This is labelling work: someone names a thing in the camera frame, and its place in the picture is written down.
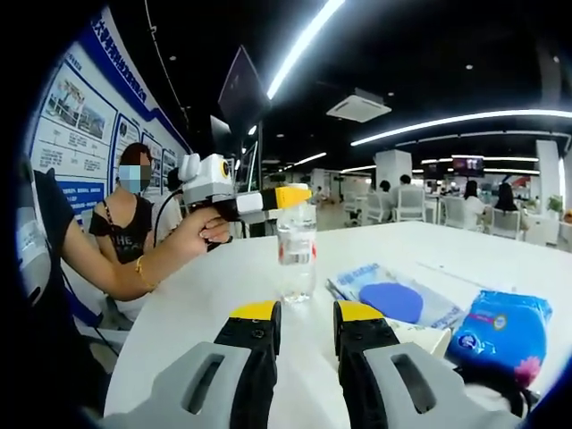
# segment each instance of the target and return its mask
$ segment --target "gray gripper housing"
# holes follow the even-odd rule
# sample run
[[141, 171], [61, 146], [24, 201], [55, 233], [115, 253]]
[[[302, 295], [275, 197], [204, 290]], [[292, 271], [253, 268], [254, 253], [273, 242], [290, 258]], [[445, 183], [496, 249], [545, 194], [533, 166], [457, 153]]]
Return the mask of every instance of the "gray gripper housing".
[[201, 342], [165, 368], [151, 396], [129, 413], [107, 416], [106, 429], [228, 429], [250, 349]]
[[364, 351], [389, 429], [513, 429], [521, 419], [484, 409], [465, 394], [457, 373], [414, 343]]

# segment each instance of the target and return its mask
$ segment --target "gold bracelet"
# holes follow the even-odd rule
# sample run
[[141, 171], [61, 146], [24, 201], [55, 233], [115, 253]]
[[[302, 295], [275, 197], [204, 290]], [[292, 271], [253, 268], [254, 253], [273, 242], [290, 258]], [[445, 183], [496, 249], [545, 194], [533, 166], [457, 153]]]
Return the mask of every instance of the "gold bracelet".
[[153, 290], [155, 290], [155, 288], [157, 287], [156, 284], [151, 284], [149, 283], [146, 279], [145, 276], [143, 275], [143, 268], [141, 267], [141, 259], [143, 258], [143, 256], [138, 257], [137, 258], [137, 263], [135, 265], [135, 272], [137, 274], [139, 274], [139, 277], [141, 278], [141, 281], [143, 281], [145, 283], [145, 285], [147, 286], [147, 290], [149, 292], [152, 292]]

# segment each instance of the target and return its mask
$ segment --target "plastic bag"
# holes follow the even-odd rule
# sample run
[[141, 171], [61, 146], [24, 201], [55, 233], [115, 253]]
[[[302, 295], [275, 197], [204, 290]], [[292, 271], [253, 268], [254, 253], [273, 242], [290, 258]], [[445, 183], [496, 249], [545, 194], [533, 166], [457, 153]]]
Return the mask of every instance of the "plastic bag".
[[345, 299], [362, 301], [389, 318], [409, 324], [447, 329], [465, 315], [443, 295], [377, 263], [338, 273], [329, 283], [329, 288]]
[[449, 352], [463, 365], [495, 365], [528, 386], [546, 356], [548, 301], [483, 290], [453, 335]]

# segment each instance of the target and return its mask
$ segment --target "black ceiling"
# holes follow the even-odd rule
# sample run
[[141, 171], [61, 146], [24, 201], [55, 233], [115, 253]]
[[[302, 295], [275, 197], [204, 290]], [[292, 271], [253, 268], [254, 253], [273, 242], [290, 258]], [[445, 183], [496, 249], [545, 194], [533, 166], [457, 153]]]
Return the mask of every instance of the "black ceiling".
[[[112, 4], [125, 45], [193, 147], [204, 132], [201, 118], [220, 116], [216, 100], [238, 46], [247, 49], [268, 88], [284, 56], [325, 0], [147, 0], [156, 40], [189, 127], [158, 61], [145, 2], [129, 2], [129, 7], [126, 3]], [[572, 111], [572, 36], [564, 20], [564, 3], [346, 0], [273, 99], [265, 117], [263, 158], [280, 160], [278, 168], [327, 152], [305, 167], [342, 169], [371, 164], [376, 151], [413, 139], [487, 130], [572, 132], [570, 120], [519, 117], [462, 122], [359, 147], [349, 145], [377, 132], [460, 114], [531, 107]], [[326, 116], [353, 88], [383, 97], [391, 113], [367, 123]], [[413, 153], [415, 164], [459, 152], [534, 155], [534, 140], [531, 136], [448, 139], [402, 149]]]

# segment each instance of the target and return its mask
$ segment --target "air conditioning unit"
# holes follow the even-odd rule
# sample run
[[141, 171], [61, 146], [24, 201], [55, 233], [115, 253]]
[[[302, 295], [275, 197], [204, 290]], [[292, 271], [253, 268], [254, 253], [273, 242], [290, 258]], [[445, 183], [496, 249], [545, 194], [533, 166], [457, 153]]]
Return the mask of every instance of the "air conditioning unit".
[[389, 112], [391, 108], [383, 103], [382, 97], [356, 88], [352, 94], [341, 100], [326, 114], [363, 123]]

